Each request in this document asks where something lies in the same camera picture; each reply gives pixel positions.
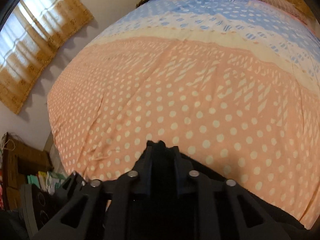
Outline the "polka dot bed cover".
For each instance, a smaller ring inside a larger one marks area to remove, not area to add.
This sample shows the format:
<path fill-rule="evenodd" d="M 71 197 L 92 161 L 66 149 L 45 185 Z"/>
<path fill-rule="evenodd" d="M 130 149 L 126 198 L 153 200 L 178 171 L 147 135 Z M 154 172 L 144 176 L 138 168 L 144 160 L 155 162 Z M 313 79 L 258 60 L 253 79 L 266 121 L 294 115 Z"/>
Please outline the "polka dot bed cover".
<path fill-rule="evenodd" d="M 152 0 L 106 28 L 47 98 L 67 173 L 114 179 L 147 141 L 319 217 L 319 39 L 255 0 Z"/>

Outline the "colourful books stack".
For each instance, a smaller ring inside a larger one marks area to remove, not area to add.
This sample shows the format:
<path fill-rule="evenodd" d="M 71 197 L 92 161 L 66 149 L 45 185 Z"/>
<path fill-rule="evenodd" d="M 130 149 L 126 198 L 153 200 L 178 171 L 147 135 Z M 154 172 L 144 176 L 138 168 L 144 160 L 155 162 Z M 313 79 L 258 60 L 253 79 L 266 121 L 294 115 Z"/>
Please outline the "colourful books stack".
<path fill-rule="evenodd" d="M 28 175 L 28 184 L 36 185 L 39 189 L 44 192 L 53 195 L 63 182 L 66 177 L 63 174 L 55 172 L 43 172 L 39 171 L 36 175 Z"/>

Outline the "brown wooden cabinet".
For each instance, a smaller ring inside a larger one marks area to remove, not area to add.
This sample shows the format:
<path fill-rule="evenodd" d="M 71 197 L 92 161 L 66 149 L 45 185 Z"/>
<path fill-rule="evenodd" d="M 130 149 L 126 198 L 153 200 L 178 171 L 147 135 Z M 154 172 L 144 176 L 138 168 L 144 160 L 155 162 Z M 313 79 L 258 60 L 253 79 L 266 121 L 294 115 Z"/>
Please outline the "brown wooden cabinet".
<path fill-rule="evenodd" d="M 21 206 L 20 188 L 29 175 L 53 170 L 47 151 L 28 146 L 19 137 L 5 133 L 1 139 L 1 187 L 5 210 Z"/>

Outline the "beige side window curtain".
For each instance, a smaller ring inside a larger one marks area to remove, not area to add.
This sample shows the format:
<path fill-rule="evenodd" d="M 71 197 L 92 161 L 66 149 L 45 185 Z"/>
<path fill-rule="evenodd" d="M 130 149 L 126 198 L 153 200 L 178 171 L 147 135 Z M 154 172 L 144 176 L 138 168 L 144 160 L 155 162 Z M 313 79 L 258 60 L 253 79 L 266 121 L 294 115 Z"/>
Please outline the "beige side window curtain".
<path fill-rule="evenodd" d="M 80 0 L 20 0 L 1 29 L 1 102 L 19 114 L 57 51 L 93 20 Z"/>

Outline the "striped pillow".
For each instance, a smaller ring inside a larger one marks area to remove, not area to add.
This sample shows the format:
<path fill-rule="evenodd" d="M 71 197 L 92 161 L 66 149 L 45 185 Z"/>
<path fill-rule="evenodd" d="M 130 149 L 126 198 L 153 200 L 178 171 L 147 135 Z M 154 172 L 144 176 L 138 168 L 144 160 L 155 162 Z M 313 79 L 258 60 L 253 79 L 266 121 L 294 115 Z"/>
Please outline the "striped pillow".
<path fill-rule="evenodd" d="M 298 18 L 301 22 L 307 24 L 306 17 L 290 2 L 286 0 L 259 0 L 265 2 L 269 5 L 272 5 L 280 10 L 283 10 L 296 18 Z"/>

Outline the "black pants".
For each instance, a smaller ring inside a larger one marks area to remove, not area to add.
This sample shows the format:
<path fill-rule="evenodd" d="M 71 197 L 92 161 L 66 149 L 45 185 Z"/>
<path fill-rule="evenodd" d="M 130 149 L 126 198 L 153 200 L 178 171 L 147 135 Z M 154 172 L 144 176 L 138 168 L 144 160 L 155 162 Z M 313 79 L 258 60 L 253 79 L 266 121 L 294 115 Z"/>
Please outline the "black pants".
<path fill-rule="evenodd" d="M 179 197 L 173 193 L 168 185 L 169 171 L 167 165 L 160 165 L 159 142 L 153 150 L 151 185 L 150 185 L 150 207 L 151 224 L 144 239 L 196 239 L 188 236 L 188 226 L 195 225 L 182 218 L 186 210 L 180 204 Z M 311 231 L 304 228 L 302 224 L 291 216 L 290 239 L 310 239 Z"/>

